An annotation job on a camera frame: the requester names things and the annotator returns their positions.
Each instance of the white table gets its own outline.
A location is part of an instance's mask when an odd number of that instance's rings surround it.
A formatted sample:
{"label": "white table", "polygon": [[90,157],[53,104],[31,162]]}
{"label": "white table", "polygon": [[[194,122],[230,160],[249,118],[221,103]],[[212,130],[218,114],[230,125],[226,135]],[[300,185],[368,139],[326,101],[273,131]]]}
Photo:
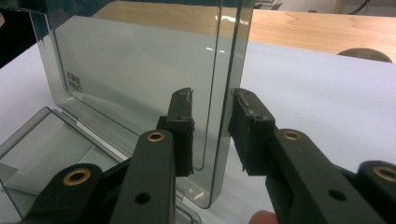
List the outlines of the white table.
{"label": "white table", "polygon": [[[241,87],[256,92],[279,128],[307,133],[332,162],[356,171],[362,161],[396,163],[395,74],[390,63],[250,42]],[[55,107],[37,46],[0,70],[0,91],[1,143],[41,107]],[[13,220],[0,200],[0,220]],[[242,173],[233,146],[212,207],[185,203],[203,223],[248,223],[256,211],[272,210],[264,178]]]}

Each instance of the open plastic case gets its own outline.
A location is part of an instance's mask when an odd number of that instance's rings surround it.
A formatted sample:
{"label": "open plastic case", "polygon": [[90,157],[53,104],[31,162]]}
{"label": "open plastic case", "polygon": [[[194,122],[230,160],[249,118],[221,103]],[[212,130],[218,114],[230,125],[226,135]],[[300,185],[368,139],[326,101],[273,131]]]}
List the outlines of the open plastic case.
{"label": "open plastic case", "polygon": [[253,1],[0,1],[30,11],[54,103],[0,147],[2,184],[23,217],[63,168],[103,171],[132,157],[139,134],[166,115],[174,91],[193,89],[194,174],[177,179],[177,223],[219,196]]}

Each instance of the black cable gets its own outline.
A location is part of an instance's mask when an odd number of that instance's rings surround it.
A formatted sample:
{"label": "black cable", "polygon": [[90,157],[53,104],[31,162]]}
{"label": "black cable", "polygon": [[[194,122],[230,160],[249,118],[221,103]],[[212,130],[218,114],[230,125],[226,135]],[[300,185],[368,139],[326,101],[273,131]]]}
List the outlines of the black cable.
{"label": "black cable", "polygon": [[355,11],[349,13],[348,15],[355,15],[356,13],[360,12],[362,8],[367,6],[367,4],[370,2],[370,0],[366,0],[360,7],[358,7]]}

